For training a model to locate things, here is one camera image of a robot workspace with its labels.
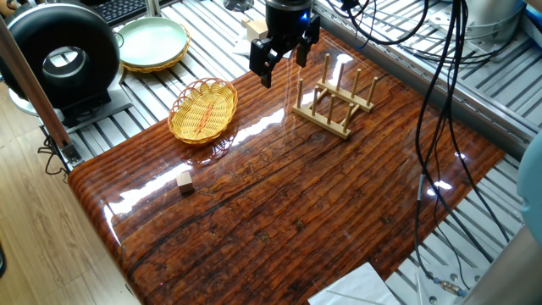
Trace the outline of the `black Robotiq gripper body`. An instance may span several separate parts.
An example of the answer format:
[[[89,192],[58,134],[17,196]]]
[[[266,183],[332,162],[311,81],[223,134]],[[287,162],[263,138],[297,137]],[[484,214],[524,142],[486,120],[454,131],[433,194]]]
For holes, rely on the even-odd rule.
[[[309,25],[312,0],[267,0],[266,24],[272,49],[292,49]]]

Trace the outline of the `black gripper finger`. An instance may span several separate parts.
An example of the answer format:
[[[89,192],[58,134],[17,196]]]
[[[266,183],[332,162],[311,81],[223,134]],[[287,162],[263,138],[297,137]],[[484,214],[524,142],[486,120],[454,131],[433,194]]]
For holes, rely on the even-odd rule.
[[[251,42],[249,68],[260,77],[261,84],[266,88],[271,87],[272,71],[281,59],[280,55],[273,53],[272,43],[271,38],[254,39]]]
[[[304,34],[299,38],[299,44],[296,51],[296,63],[305,67],[307,63],[307,55],[310,53],[312,45],[318,43],[320,32],[320,16],[314,15],[308,23],[308,27]]]

